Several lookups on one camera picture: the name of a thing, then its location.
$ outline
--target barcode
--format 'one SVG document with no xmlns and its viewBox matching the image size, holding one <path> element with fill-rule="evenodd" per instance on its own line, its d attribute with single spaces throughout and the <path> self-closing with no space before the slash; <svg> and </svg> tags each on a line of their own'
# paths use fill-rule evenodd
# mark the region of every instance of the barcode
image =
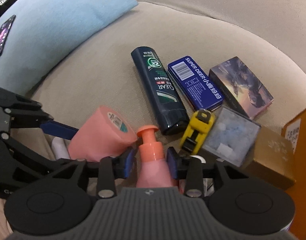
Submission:
<svg viewBox="0 0 306 240">
<path fill-rule="evenodd" d="M 194 75 L 194 72 L 186 65 L 184 61 L 177 63 L 172 68 L 182 81 Z"/>
<path fill-rule="evenodd" d="M 122 120 L 119 119 L 117 116 L 115 116 L 114 124 L 115 124 L 117 127 L 121 127 L 121 125 L 122 125 Z"/>
</svg>

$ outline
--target smartphone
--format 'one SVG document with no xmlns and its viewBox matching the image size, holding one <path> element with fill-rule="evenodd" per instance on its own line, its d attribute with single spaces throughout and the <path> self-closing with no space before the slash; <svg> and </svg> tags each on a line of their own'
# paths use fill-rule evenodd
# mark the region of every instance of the smartphone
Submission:
<svg viewBox="0 0 306 240">
<path fill-rule="evenodd" d="M 14 22 L 14 19 L 15 19 L 15 15 L 12 15 L 9 19 L 5 21 L 5 23 L 2 24 L 0 28 L 0 55 L 2 54 L 5 40 L 8 36 L 8 33 L 10 31 L 12 23 Z"/>
</svg>

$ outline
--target fabric surface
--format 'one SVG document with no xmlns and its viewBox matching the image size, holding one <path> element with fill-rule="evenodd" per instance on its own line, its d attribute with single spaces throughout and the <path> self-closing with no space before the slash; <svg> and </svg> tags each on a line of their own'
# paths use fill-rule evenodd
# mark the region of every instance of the fabric surface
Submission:
<svg viewBox="0 0 306 240">
<path fill-rule="evenodd" d="M 115 109 L 134 130 L 156 124 L 130 55 L 138 46 L 155 49 L 165 67 L 189 55 L 206 73 L 238 56 L 275 98 L 255 119 L 274 131 L 306 108 L 305 73 L 265 40 L 223 21 L 144 2 L 74 50 L 33 99 L 56 121 L 77 128 L 99 105 Z M 177 146 L 179 136 L 158 138 Z"/>
<path fill-rule="evenodd" d="M 39 155 L 55 160 L 50 144 L 40 128 L 12 129 L 11 137 Z"/>
<path fill-rule="evenodd" d="M 70 51 L 137 5 L 136 0 L 18 0 L 0 56 L 0 87 L 24 95 Z"/>
<path fill-rule="evenodd" d="M 205 15 L 246 29 L 306 73 L 306 0 L 138 0 Z"/>
</svg>

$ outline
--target dark blue shampoo bottle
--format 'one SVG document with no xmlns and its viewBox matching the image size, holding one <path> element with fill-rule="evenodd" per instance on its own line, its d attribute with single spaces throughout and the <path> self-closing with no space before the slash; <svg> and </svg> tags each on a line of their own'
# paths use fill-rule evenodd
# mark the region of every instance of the dark blue shampoo bottle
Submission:
<svg viewBox="0 0 306 240">
<path fill-rule="evenodd" d="M 185 131 L 190 119 L 155 50 L 138 47 L 131 56 L 163 135 Z"/>
</svg>

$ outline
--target yellow utility tool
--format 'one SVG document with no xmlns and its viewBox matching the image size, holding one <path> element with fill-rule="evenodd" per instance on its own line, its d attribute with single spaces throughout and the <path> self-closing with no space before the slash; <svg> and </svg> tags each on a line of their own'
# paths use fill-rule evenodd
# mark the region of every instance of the yellow utility tool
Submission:
<svg viewBox="0 0 306 240">
<path fill-rule="evenodd" d="M 191 155 L 198 153 L 212 128 L 215 115 L 205 109 L 196 111 L 185 130 L 179 146 Z"/>
</svg>

